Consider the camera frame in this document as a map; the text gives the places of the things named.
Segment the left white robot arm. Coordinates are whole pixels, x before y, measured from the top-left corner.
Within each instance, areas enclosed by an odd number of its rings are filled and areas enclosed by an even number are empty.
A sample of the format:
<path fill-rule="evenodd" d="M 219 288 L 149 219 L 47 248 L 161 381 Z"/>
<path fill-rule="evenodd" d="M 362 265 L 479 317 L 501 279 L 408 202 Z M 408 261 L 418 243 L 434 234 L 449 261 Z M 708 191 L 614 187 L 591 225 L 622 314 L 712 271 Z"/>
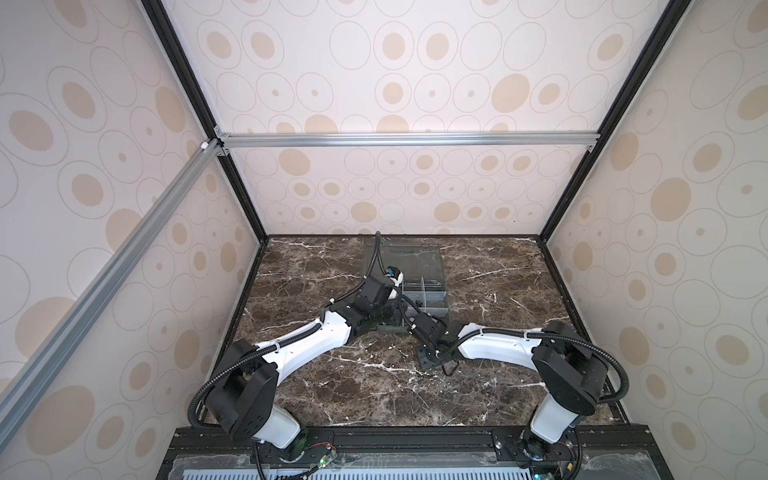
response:
<path fill-rule="evenodd" d="M 403 273 L 395 267 L 368 274 L 357 289 L 329 300 L 303 327 L 268 342 L 230 345 L 190 401 L 188 420 L 201 429 L 220 428 L 235 442 L 301 449 L 306 434 L 298 420 L 275 404 L 278 386 L 316 358 L 384 322 L 399 305 L 402 282 Z"/>

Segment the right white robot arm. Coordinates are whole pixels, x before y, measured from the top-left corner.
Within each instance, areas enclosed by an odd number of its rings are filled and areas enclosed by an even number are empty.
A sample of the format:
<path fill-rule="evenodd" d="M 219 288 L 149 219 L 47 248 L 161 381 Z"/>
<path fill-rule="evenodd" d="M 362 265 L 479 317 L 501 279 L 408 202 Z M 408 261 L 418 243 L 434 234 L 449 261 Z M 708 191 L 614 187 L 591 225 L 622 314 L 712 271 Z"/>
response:
<path fill-rule="evenodd" d="M 609 364 L 594 345 L 562 322 L 552 321 L 543 329 L 512 330 L 475 323 L 444 324 L 421 313 L 407 323 L 421 343 L 424 367 L 488 359 L 536 372 L 547 394 L 526 427 L 529 445 L 556 444 L 568 428 L 596 412 Z"/>

